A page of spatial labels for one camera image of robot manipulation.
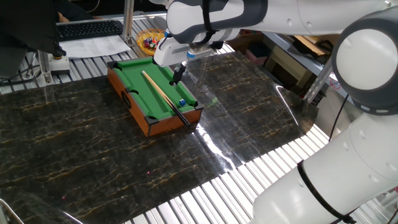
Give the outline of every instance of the yellow bowl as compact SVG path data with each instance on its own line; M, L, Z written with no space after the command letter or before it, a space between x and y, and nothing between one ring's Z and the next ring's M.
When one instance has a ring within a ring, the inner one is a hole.
M143 50L146 54L152 56L155 54L156 49L149 49L144 46L144 40L148 39L148 37L151 37L152 40L157 37L157 40L160 41L161 38L164 37L164 30L146 29L137 34L136 41L139 48L141 48L141 50Z

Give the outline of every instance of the blue ball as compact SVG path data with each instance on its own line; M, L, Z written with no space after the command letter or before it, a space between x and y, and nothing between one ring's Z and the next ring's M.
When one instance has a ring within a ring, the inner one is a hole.
M185 102L184 99L181 99L181 100L180 100L180 106L184 106L186 103L187 103L187 102Z

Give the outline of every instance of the mini pool table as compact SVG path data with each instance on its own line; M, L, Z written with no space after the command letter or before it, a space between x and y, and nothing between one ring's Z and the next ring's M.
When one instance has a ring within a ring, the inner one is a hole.
M170 106L158 94L146 77L145 71L189 120L200 120L203 106L179 82L173 86L173 72L152 63L152 57L108 63L108 78L123 99L146 136L153 136L183 126Z

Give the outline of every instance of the bowl of balls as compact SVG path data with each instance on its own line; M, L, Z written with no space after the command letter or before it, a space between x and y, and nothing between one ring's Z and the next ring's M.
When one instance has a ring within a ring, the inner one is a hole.
M146 29L137 34L136 41L147 55L154 55L157 44L164 37L164 30L162 29Z

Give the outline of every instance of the green felt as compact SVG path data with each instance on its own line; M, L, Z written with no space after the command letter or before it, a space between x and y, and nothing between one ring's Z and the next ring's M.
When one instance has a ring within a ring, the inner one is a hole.
M118 68L114 70L147 116L162 119L173 115L174 112L156 92L142 71L145 71L156 82L181 112L194 109L193 105L197 102L191 93L181 83L171 86L173 72L169 68L154 65L152 58L118 62L118 67L121 70ZM187 102L185 106L180 106L181 99Z

